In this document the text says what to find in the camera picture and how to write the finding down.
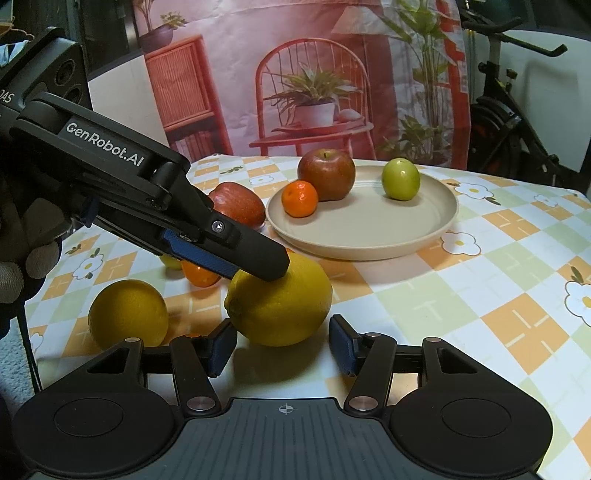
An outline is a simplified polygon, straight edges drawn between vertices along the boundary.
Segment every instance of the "orange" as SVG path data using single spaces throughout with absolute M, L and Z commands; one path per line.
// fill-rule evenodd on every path
M 318 193 L 314 186 L 307 181 L 292 181 L 281 193 L 281 204 L 289 216 L 304 218 L 316 211 Z
M 181 266 L 185 278 L 189 280 L 193 285 L 200 288 L 211 287 L 215 282 L 220 279 L 217 273 L 205 270 L 203 267 L 181 260 Z

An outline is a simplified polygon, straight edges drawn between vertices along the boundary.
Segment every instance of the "exercise bike handlebar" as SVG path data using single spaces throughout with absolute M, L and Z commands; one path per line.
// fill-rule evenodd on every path
M 498 25 L 496 25 L 496 24 L 487 25 L 485 23 L 480 23 L 480 22 L 466 21 L 466 22 L 462 22 L 462 28 L 465 28 L 467 30 L 473 30 L 473 31 L 481 33 L 483 35 L 492 35 L 495 33 L 506 32 L 507 30 L 518 27 L 522 23 L 523 23 L 523 20 L 521 19 L 521 17 L 512 18 L 511 20 L 508 20 L 507 22 L 502 23 L 502 24 L 498 24 Z
M 565 44 L 556 47 L 554 50 L 546 50 L 545 48 L 532 45 L 531 43 L 527 43 L 523 40 L 518 40 L 517 38 L 509 37 L 507 35 L 499 34 L 496 35 L 496 37 L 498 37 L 499 40 L 503 42 L 512 43 L 513 45 L 517 45 L 518 47 L 526 48 L 527 50 L 531 50 L 536 53 L 541 53 L 542 55 L 552 58 L 560 57 L 563 53 L 569 50 Z

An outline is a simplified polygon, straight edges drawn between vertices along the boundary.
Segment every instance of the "camera lens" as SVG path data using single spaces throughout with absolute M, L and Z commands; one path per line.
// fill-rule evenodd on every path
M 80 88 L 74 87 L 68 90 L 68 93 L 64 95 L 64 98 L 71 102 L 78 103 L 82 98 L 82 91 L 80 90 Z
M 74 63 L 74 60 L 66 60 L 64 63 L 62 63 L 57 69 L 56 85 L 61 86 L 68 83 L 72 78 L 72 75 L 74 75 L 75 67 L 76 64 Z

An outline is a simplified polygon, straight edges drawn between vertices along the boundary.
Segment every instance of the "plate rim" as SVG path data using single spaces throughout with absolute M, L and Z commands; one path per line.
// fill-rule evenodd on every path
M 356 170 L 359 169 L 359 168 L 363 168 L 363 169 L 366 169 L 366 168 L 375 169 L 377 167 L 383 168 L 384 165 L 386 165 L 386 163 L 387 162 L 380 163 L 379 165 L 367 165 L 367 164 L 357 165 L 356 164 L 355 165 L 355 169 Z M 279 189 L 277 192 L 275 192 L 271 198 L 269 198 L 269 200 L 267 201 L 267 205 L 265 206 L 265 216 L 266 216 L 267 220 L 269 221 L 269 223 L 271 224 L 271 226 L 275 229 L 275 231 L 277 232 L 277 234 L 280 237 L 282 237 L 283 240 L 285 240 L 286 242 L 289 242 L 290 241 L 288 239 L 292 239 L 292 240 L 294 240 L 296 242 L 303 243 L 303 244 L 306 244 L 306 245 L 311 245 L 313 247 L 329 248 L 329 249 L 339 249 L 339 250 L 343 250 L 343 251 L 360 251 L 360 250 L 370 250 L 370 251 L 373 251 L 373 250 L 380 250 L 380 249 L 385 249 L 385 248 L 403 248 L 403 247 L 407 247 L 407 246 L 412 245 L 412 244 L 417 244 L 417 243 L 420 243 L 420 242 L 424 242 L 425 240 L 427 240 L 429 237 L 432 237 L 432 236 L 436 238 L 436 237 L 440 236 L 443 232 L 446 232 L 449 229 L 449 227 L 453 224 L 453 222 L 456 220 L 456 218 L 458 216 L 458 213 L 459 213 L 459 210 L 460 210 L 460 202 L 457 199 L 457 196 L 455 194 L 453 194 L 453 192 L 451 192 L 450 189 L 447 188 L 445 186 L 445 184 L 441 180 L 439 180 L 439 179 L 437 179 L 435 177 L 432 177 L 431 175 L 427 175 L 426 173 L 423 172 L 423 169 L 419 170 L 419 174 L 422 175 L 422 176 L 429 177 L 430 180 L 434 180 L 434 181 L 440 183 L 441 186 L 447 190 L 447 192 L 449 193 L 449 195 L 451 195 L 454 198 L 454 203 L 455 203 L 456 208 L 455 208 L 454 214 L 452 215 L 451 219 L 448 220 L 447 223 L 445 223 L 445 225 L 443 225 L 441 228 L 438 228 L 437 230 L 433 231 L 432 233 L 428 233 L 427 235 L 423 235 L 423 236 L 421 236 L 419 238 L 416 238 L 414 240 L 409 240 L 409 241 L 398 243 L 398 244 L 374 245 L 372 247 L 349 247 L 349 246 L 346 246 L 346 245 L 327 245 L 327 244 L 320 244 L 320 243 L 309 242 L 309 241 L 306 241 L 306 240 L 300 240 L 298 238 L 294 238 L 293 235 L 290 235 L 285 230 L 283 230 L 280 227 L 278 227 L 277 224 L 273 221 L 273 219 L 271 218 L 271 215 L 269 214 L 269 205 L 271 204 L 271 201 L 276 196 L 281 195 L 281 193 L 283 192 L 283 190 L 285 189 L 285 187 L 287 187 L 287 185 L 289 185 L 290 183 L 296 181 L 297 179 L 290 181 L 287 185 L 283 186 L 281 189 Z

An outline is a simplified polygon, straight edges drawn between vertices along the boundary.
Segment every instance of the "dark plant pot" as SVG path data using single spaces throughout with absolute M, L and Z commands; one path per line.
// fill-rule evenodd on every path
M 160 25 L 151 32 L 142 35 L 139 38 L 139 44 L 144 53 L 150 53 L 154 50 L 170 45 L 173 40 L 173 33 L 174 29 L 170 25 Z

